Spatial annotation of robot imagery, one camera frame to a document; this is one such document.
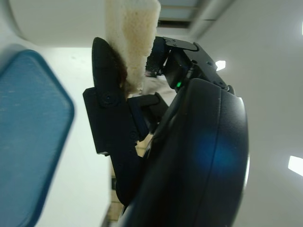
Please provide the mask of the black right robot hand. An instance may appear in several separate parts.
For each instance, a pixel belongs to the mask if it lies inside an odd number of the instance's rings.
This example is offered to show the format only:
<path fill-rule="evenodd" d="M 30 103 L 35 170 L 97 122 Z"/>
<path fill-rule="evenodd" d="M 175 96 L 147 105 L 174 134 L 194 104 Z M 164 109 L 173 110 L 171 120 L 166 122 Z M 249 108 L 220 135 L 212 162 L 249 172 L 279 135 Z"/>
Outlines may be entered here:
<path fill-rule="evenodd" d="M 96 152 L 110 156 L 124 205 L 120 227 L 230 227 L 249 174 L 243 100 L 197 43 L 156 37 L 147 68 L 176 91 L 126 98 L 113 48 L 92 45 L 83 92 Z"/>

